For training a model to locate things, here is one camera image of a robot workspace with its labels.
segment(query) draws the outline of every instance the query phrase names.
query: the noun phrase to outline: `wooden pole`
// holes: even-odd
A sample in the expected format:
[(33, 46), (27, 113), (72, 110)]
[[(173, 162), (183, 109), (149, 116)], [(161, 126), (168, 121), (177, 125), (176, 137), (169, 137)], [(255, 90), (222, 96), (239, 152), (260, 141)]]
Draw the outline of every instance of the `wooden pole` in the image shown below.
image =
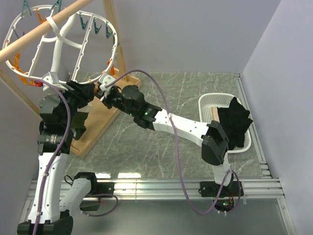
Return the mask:
[[(118, 24), (117, 24), (117, 19), (116, 19), (116, 13), (115, 13), (115, 7), (113, 4), (113, 0), (102, 0), (103, 1), (103, 6), (104, 10), (106, 13), (106, 19), (113, 24), (115, 31), (117, 33), (117, 37), (119, 42), (121, 42), (121, 34), (119, 32)], [(123, 49), (122, 45), (119, 45), (118, 48), (116, 49), (117, 53), (117, 66), (119, 70), (118, 75), (122, 75), (126, 72), (126, 66), (125, 66), (125, 60), (124, 60), (124, 54), (123, 54)]]
[[(59, 24), (92, 1), (93, 0), (77, 0), (76, 2), (74, 2), (64, 10), (60, 11), (52, 18), (56, 24)], [(46, 21), (39, 25), (38, 27), (34, 28), (32, 31), (26, 33), (24, 36), (22, 36), (15, 42), (8, 45), (6, 48), (2, 49), (0, 51), (0, 64), (5, 62), (11, 56), (20, 52), (26, 46), (32, 44), (36, 39), (42, 37), (44, 34), (48, 33), (51, 29), (52, 27), (50, 26), (49, 22)]]
[(13, 82), (9, 75), (0, 69), (0, 78), (32, 111), (39, 115), (39, 108), (25, 95), (25, 93)]

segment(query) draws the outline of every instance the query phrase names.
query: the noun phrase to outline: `black cloth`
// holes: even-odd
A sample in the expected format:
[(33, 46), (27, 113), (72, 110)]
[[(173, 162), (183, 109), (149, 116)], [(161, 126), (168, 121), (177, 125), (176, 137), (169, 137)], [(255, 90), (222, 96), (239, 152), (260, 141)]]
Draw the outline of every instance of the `black cloth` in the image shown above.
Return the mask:
[(217, 109), (220, 124), (229, 138), (229, 150), (233, 150), (236, 146), (242, 148), (245, 142), (245, 133), (253, 122), (248, 118), (250, 111), (238, 103), (236, 97), (231, 100), (229, 108)]

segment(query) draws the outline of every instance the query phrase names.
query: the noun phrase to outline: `laundry basket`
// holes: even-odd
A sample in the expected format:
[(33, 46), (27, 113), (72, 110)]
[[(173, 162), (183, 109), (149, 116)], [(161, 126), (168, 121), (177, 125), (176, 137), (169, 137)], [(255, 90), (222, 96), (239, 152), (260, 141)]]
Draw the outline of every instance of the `laundry basket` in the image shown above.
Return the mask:
[[(228, 108), (234, 95), (227, 93), (207, 93), (199, 98), (199, 114), (200, 121), (211, 123), (213, 115), (212, 107)], [(228, 153), (242, 153), (247, 151), (251, 146), (251, 136), (249, 130), (245, 133), (245, 142), (243, 148), (235, 147), (234, 150), (229, 150)]]

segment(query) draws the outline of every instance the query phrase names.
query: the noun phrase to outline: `marble tabletop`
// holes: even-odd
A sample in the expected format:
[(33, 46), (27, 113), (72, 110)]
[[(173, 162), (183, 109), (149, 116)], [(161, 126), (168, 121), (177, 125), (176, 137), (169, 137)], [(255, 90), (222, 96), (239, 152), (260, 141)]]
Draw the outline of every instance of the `marble tabletop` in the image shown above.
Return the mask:
[[(200, 120), (198, 99), (205, 93), (229, 93), (239, 97), (233, 73), (153, 72), (161, 86), (171, 113)], [(147, 102), (164, 107), (157, 87), (143, 74), (141, 92)], [(70, 153), (66, 174), (91, 171), (102, 178), (178, 178), (174, 135), (142, 129), (133, 118), (121, 113), (91, 151), (81, 159)], [(212, 168), (202, 160), (201, 148), (179, 138), (181, 171), (185, 178), (213, 178)], [(241, 178), (261, 178), (262, 172), (254, 147), (243, 153), (229, 154), (229, 163)]]

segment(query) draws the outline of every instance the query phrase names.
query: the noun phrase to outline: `cable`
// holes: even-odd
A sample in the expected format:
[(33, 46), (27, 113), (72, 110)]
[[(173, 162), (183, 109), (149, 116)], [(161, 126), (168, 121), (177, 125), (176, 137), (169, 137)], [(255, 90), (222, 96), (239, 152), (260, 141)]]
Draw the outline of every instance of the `cable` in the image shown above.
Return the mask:
[[(141, 72), (141, 73), (147, 75), (147, 76), (154, 82), (154, 84), (156, 85), (156, 87), (157, 87), (158, 90), (160, 91), (161, 96), (162, 96), (162, 98), (163, 98), (164, 105), (165, 105), (165, 110), (166, 110), (167, 114), (170, 114), (170, 111), (169, 111), (169, 108), (168, 108), (168, 103), (167, 103), (167, 101), (166, 101), (165, 95), (164, 95), (164, 93), (163, 93), (161, 87), (159, 86), (159, 84), (157, 83), (157, 81), (156, 81), (150, 74), (148, 74), (147, 72), (145, 72), (145, 71), (143, 71), (143, 70), (131, 70), (131, 71), (128, 71), (127, 73), (121, 75), (118, 79), (116, 79), (116, 80), (113, 81), (112, 83), (106, 85), (105, 87), (108, 88), (108, 87), (114, 85), (116, 82), (118, 82), (118, 81), (121, 80), (123, 77), (125, 77), (126, 75), (128, 75), (128, 74), (130, 74), (130, 73), (132, 73), (132, 72)], [(230, 172), (233, 172), (234, 175), (235, 175), (235, 177), (236, 177), (236, 179), (237, 179), (237, 182), (238, 182), (238, 186), (239, 186), (239, 196), (238, 196), (238, 201), (237, 201), (236, 205), (235, 205), (234, 208), (233, 208), (232, 210), (230, 210), (228, 213), (234, 211), (234, 210), (237, 208), (238, 202), (239, 202), (239, 200), (240, 200), (241, 187), (240, 187), (239, 177), (238, 177), (238, 175), (237, 175), (233, 170), (228, 170), (228, 171), (227, 171), (227, 173), (226, 173), (226, 175), (224, 176), (223, 181), (222, 181), (222, 183), (221, 183), (220, 189), (219, 189), (219, 191), (218, 191), (218, 193), (217, 193), (217, 195), (216, 195), (216, 197), (215, 197), (215, 200), (214, 200), (213, 204), (211, 205), (211, 207), (210, 207), (207, 211), (201, 212), (201, 211), (199, 211), (199, 210), (194, 206), (194, 204), (192, 203), (192, 201), (190, 200), (190, 198), (189, 198), (189, 196), (188, 196), (188, 193), (187, 193), (187, 190), (186, 190), (186, 187), (185, 187), (185, 183), (184, 183), (184, 180), (183, 180), (183, 177), (182, 177), (182, 172), (181, 172), (181, 169), (180, 169), (179, 144), (178, 144), (177, 129), (176, 129), (176, 126), (174, 125), (173, 120), (172, 120), (171, 117), (169, 118), (169, 120), (170, 120), (170, 122), (171, 122), (171, 125), (172, 125), (173, 130), (174, 130), (174, 135), (175, 135), (176, 162), (177, 162), (177, 169), (178, 169), (178, 174), (179, 174), (179, 180), (180, 180), (180, 184), (181, 184), (183, 193), (184, 193), (184, 195), (185, 195), (185, 197), (186, 197), (186, 199), (187, 199), (187, 202), (188, 202), (189, 205), (191, 206), (191, 208), (194, 210), (195, 213), (200, 214), (200, 215), (208, 214), (211, 210), (213, 210), (215, 204), (217, 203), (217, 201), (218, 201), (218, 199), (219, 199), (219, 196), (220, 196), (220, 194), (221, 194), (221, 191), (222, 191), (222, 189), (223, 189), (223, 185), (224, 185), (224, 183), (225, 183), (225, 180), (226, 180), (228, 174), (229, 174)]]
[(115, 210), (115, 208), (117, 207), (117, 204), (118, 204), (117, 196), (115, 196), (114, 194), (106, 194), (106, 193), (93, 195), (93, 197), (102, 197), (102, 196), (112, 196), (116, 199), (116, 203), (111, 210), (109, 210), (108, 212), (105, 212), (104, 214), (88, 214), (87, 212), (84, 212), (84, 211), (82, 213), (87, 215), (87, 216), (90, 216), (90, 217), (102, 217), (104, 215), (110, 214), (113, 210)]
[(65, 175), (65, 176), (64, 176), (64, 181), (67, 182), (67, 183), (68, 183), (69, 185), (71, 185), (71, 186), (73, 185), (73, 182), (74, 182), (73, 178), (70, 177), (69, 175)]
[(44, 176), (43, 176), (43, 179), (42, 179), (41, 184), (40, 184), (39, 197), (38, 197), (38, 209), (37, 209), (38, 215), (37, 215), (36, 220), (35, 220), (33, 235), (36, 235), (38, 224), (40, 222), (40, 214), (41, 214), (41, 209), (42, 209), (42, 205), (43, 205), (43, 196), (44, 196), (44, 189), (45, 189), (45, 182), (46, 182), (46, 179), (47, 179), (47, 175), (48, 175), (48, 173), (50, 171), (50, 168), (52, 166), (52, 163), (53, 163), (54, 159), (56, 158), (57, 154), (60, 152), (61, 147), (62, 147), (63, 143), (65, 142), (65, 140), (67, 138), (67, 135), (68, 135), (68, 132), (69, 132), (69, 126), (70, 126), (70, 109), (69, 109), (68, 103), (67, 103), (66, 99), (64, 98), (64, 96), (62, 95), (62, 93), (58, 89), (56, 89), (53, 85), (51, 85), (50, 83), (48, 83), (48, 82), (46, 82), (44, 80), (35, 79), (35, 81), (42, 82), (42, 83), (46, 84), (47, 86), (49, 86), (51, 89), (53, 89), (56, 92), (56, 94), (63, 101), (63, 103), (65, 104), (66, 110), (67, 110), (67, 126), (65, 128), (65, 132), (64, 132), (64, 135), (63, 135), (63, 137), (61, 139), (61, 142), (59, 143), (59, 145), (55, 149), (55, 151), (54, 151), (50, 161), (48, 162), (48, 164), (47, 164), (47, 166), (45, 168)]

